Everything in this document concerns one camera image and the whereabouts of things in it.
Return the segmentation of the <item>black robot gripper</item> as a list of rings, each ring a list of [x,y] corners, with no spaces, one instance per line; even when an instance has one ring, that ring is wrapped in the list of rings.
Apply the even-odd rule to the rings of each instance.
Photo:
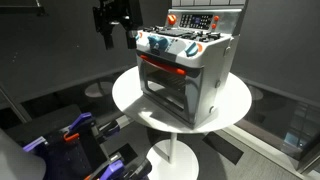
[[[114,47],[112,31],[118,24],[127,31],[127,47],[136,48],[136,30],[143,25],[139,0],[99,0],[92,10],[96,31],[103,34],[107,50]]]

